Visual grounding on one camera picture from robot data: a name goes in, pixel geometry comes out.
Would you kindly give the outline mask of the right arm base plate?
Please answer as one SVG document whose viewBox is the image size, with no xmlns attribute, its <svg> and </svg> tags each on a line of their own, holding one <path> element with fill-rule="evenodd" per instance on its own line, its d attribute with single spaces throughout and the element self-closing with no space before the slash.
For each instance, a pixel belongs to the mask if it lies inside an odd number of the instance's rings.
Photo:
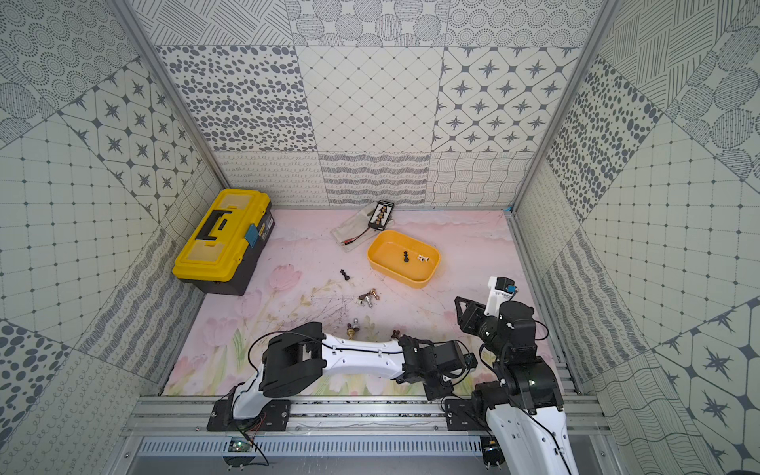
<svg viewBox="0 0 760 475">
<path fill-rule="evenodd" d="M 446 427 L 449 431 L 481 431 L 490 433 L 482 418 L 479 418 L 469 399 L 445 398 L 441 402 L 445 413 Z"/>
</svg>

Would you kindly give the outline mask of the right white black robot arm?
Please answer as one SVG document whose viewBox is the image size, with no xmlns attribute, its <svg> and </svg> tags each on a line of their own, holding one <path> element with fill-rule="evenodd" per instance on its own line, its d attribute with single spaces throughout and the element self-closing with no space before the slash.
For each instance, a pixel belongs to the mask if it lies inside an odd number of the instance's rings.
<svg viewBox="0 0 760 475">
<path fill-rule="evenodd" d="M 494 381 L 475 386 L 472 407 L 512 474 L 577 474 L 564 400 L 554 371 L 538 355 L 534 309 L 495 296 L 489 304 L 457 297 L 457 324 L 495 360 Z"/>
</svg>

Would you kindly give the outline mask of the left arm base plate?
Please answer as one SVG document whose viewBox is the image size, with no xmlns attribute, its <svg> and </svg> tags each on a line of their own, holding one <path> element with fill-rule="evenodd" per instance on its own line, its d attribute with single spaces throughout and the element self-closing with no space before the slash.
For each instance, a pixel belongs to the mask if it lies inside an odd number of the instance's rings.
<svg viewBox="0 0 760 475">
<path fill-rule="evenodd" d="M 207 423 L 210 433 L 225 431 L 262 431 L 263 433 L 282 433 L 286 431 L 290 418 L 291 402 L 289 400 L 272 400 L 267 402 L 255 415 L 245 413 L 234 415 L 233 401 L 230 398 L 215 402 Z"/>
</svg>

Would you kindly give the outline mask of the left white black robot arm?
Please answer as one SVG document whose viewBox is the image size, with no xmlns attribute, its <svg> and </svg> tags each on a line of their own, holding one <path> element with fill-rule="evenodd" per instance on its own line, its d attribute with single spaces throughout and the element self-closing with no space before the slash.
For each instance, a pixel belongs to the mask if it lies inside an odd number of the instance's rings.
<svg viewBox="0 0 760 475">
<path fill-rule="evenodd" d="M 458 340 L 433 342 L 407 334 L 388 342 L 351 340 L 323 332 L 310 322 L 294 330 L 270 332 L 255 373 L 231 391 L 234 421 L 258 418 L 274 400 L 301 394 L 319 379 L 338 374 L 369 375 L 399 385 L 423 385 L 427 399 L 443 399 L 477 367 L 477 357 Z"/>
</svg>

